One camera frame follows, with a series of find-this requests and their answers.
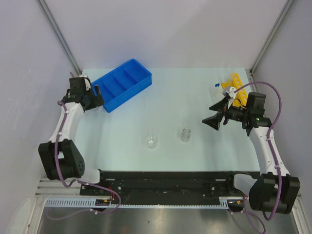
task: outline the metal floor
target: metal floor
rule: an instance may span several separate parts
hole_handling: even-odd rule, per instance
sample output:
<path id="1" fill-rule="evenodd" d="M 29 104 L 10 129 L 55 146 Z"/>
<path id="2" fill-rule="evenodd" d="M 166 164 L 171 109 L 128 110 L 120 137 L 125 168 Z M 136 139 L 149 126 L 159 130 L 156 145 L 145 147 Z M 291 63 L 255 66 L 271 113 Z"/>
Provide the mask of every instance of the metal floor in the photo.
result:
<path id="1" fill-rule="evenodd" d="M 76 208 L 45 208 L 38 234 L 254 234 L 246 214 L 212 209 L 120 209 L 111 214 L 83 212 L 61 221 Z M 264 222 L 267 234 L 299 233 L 294 217 L 277 214 Z"/>

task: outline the purple cable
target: purple cable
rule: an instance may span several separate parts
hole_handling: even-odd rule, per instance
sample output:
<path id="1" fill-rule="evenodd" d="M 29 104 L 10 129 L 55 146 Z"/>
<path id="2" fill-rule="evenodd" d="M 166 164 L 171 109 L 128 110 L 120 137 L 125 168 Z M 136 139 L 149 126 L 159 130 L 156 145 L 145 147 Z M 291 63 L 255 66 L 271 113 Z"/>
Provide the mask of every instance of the purple cable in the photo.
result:
<path id="1" fill-rule="evenodd" d="M 102 186 L 99 186 L 99 185 L 96 185 L 96 184 L 92 184 L 92 183 L 87 183 L 87 182 L 84 182 L 84 181 L 81 181 L 81 180 L 76 180 L 76 179 L 73 179 L 69 184 L 66 184 L 65 180 L 64 180 L 64 177 L 62 175 L 62 172 L 60 170 L 60 167 L 59 167 L 59 152 L 58 152 L 58 145 L 59 145 L 59 137 L 60 137 L 60 134 L 62 129 L 63 129 L 63 126 L 65 124 L 65 121 L 66 121 L 66 118 L 67 118 L 67 108 L 65 106 L 65 104 L 62 102 L 62 101 L 58 101 L 58 105 L 62 106 L 64 108 L 64 117 L 63 117 L 63 120 L 60 124 L 60 127 L 59 127 L 59 130 L 58 130 L 58 134 L 57 134 L 57 137 L 56 137 L 56 140 L 55 140 L 55 146 L 54 146 L 54 158 L 55 158 L 55 165 L 56 165 L 56 168 L 57 168 L 57 172 L 58 172 L 58 176 L 59 176 L 59 179 L 60 181 L 62 182 L 62 184 L 64 185 L 64 187 L 66 188 L 69 188 L 72 186 L 72 184 L 77 181 L 79 184 L 82 184 L 82 185 L 90 185 L 90 186 L 93 186 L 95 188 L 99 188 L 99 189 L 103 189 L 103 190 L 106 190 L 106 191 L 109 191 L 111 193 L 114 193 L 117 197 L 118 197 L 118 205 L 113 208 L 112 210 L 110 211 L 95 211 L 95 213 L 100 213 L 100 214 L 109 214 L 111 212 L 114 212 L 115 210 L 117 210 L 119 208 L 119 206 L 121 205 L 121 197 L 118 193 L 116 193 L 114 190 L 111 190 L 111 189 L 108 189 L 108 188 L 105 188 L 105 187 L 102 187 Z M 53 218 L 53 217 L 50 217 L 48 213 L 46 213 L 47 217 L 51 220 L 62 220 L 62 219 L 66 219 L 66 218 L 69 218 L 71 216 L 74 216 L 78 213 L 81 213 L 81 212 L 84 212 L 84 211 L 93 211 L 93 209 L 82 209 L 82 210 L 79 210 L 79 211 L 76 211 L 72 214 L 69 214 L 67 216 L 64 216 L 64 217 L 60 217 L 60 218 Z"/>
<path id="2" fill-rule="evenodd" d="M 263 216 L 264 218 L 267 220 L 267 221 L 270 221 L 272 220 L 272 218 L 274 217 L 275 213 L 276 213 L 276 210 L 277 210 L 277 207 L 278 207 L 278 203 L 279 203 L 279 199 L 281 197 L 281 192 L 282 192 L 282 173 L 281 173 L 281 169 L 279 167 L 279 163 L 278 163 L 278 160 L 277 160 L 277 156 L 276 156 L 276 153 L 275 153 L 275 150 L 274 150 L 274 147 L 271 143 L 271 140 L 270 140 L 270 133 L 271 133 L 271 130 L 273 129 L 274 125 L 276 124 L 276 122 L 278 121 L 279 119 L 279 116 L 281 115 L 281 111 L 282 111 L 282 98 L 281 98 L 281 95 L 279 94 L 278 90 L 273 86 L 271 85 L 270 83 L 267 83 L 265 81 L 254 81 L 254 82 L 250 82 L 248 84 L 245 84 L 243 85 L 242 87 L 238 88 L 237 90 L 234 91 L 234 93 L 237 93 L 239 90 L 242 90 L 243 88 L 249 86 L 249 85 L 252 85 L 252 84 L 266 84 L 268 86 L 270 86 L 277 94 L 277 97 L 278 97 L 278 102 L 279 102 L 279 107 L 278 107 L 278 112 L 277 112 L 277 116 L 275 118 L 275 120 L 273 121 L 273 124 L 271 125 L 271 127 L 269 128 L 268 132 L 267 132 L 267 141 L 268 141 L 268 144 L 269 144 L 269 147 L 270 147 L 270 150 L 272 152 L 272 155 L 273 155 L 273 158 L 274 158 L 274 162 L 275 162 L 275 167 L 276 167 L 276 170 L 277 170 L 277 175 L 278 175 L 278 189 L 277 189 L 277 196 L 276 196 L 276 202 L 275 202 L 275 205 L 273 207 L 273 210 L 270 214 L 269 217 L 267 217 L 267 215 L 265 214 L 265 212 L 263 212 Z"/>
<path id="3" fill-rule="evenodd" d="M 253 227 L 253 229 L 254 229 L 257 233 L 259 233 L 259 234 L 265 234 L 266 228 L 265 228 L 265 225 L 264 225 L 263 221 L 262 221 L 262 220 L 260 219 L 260 217 L 257 216 L 255 213 L 247 211 L 247 209 L 246 209 L 246 204 L 245 204 L 246 195 L 243 196 L 243 199 L 244 199 L 243 202 L 244 202 L 244 207 L 245 207 L 245 210 L 244 210 L 244 211 L 242 211 L 242 212 L 233 212 L 233 211 L 231 211 L 231 209 L 229 208 L 229 212 L 231 212 L 231 214 L 246 214 L 247 219 L 248 219 L 249 223 L 251 224 L 251 226 Z M 262 225 L 262 227 L 263 227 L 263 232 L 260 232 L 260 231 L 258 230 L 258 228 L 252 223 L 252 221 L 251 221 L 249 215 L 251 215 L 251 216 L 253 216 L 253 217 L 255 217 L 256 219 L 259 220 L 259 222 L 261 223 L 261 225 Z"/>

